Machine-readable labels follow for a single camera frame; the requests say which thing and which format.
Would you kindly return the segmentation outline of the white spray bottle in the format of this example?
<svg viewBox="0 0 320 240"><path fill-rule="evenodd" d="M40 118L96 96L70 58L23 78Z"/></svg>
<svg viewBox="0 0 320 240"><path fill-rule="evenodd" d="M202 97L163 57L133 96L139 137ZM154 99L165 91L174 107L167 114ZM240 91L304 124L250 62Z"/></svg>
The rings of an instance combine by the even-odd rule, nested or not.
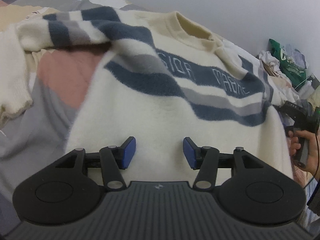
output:
<svg viewBox="0 0 320 240"><path fill-rule="evenodd" d="M300 89L298 90L299 94L303 94L305 93L311 86L312 86L312 82L313 82L313 75L310 75L306 81L304 82L304 84L302 85L302 87L300 87Z"/></svg>

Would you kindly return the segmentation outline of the white crumpled cloth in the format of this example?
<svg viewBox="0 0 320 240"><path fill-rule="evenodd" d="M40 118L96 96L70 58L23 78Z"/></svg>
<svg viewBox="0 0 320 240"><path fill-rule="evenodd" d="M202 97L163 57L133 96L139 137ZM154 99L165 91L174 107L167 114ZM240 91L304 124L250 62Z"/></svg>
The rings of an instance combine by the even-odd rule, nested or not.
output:
<svg viewBox="0 0 320 240"><path fill-rule="evenodd" d="M258 59L262 62L264 69L279 90L281 98L292 103L299 100L299 95L292 87L291 81L280 70L280 61L273 57L269 51L264 50L258 54Z"/></svg>

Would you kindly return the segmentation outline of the green plastic bag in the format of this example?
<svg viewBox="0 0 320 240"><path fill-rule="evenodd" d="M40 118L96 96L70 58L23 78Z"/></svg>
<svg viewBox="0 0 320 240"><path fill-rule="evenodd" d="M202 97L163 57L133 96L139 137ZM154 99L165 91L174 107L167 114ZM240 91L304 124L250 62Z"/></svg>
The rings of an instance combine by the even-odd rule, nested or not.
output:
<svg viewBox="0 0 320 240"><path fill-rule="evenodd" d="M300 89L307 80L305 67L299 67L294 60L289 59L284 46L280 43L271 38L268 42L271 48L271 55L279 61L281 72L289 78L294 89Z"/></svg>

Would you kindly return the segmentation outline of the clear plastic package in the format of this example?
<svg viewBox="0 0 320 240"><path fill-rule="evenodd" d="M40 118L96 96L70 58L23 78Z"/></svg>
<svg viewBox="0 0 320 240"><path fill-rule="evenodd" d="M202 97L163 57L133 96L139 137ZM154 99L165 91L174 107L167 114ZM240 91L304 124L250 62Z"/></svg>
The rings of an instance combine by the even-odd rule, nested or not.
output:
<svg viewBox="0 0 320 240"><path fill-rule="evenodd" d="M306 69L305 56L291 44L285 46L285 55L290 62L294 63L299 69Z"/></svg>

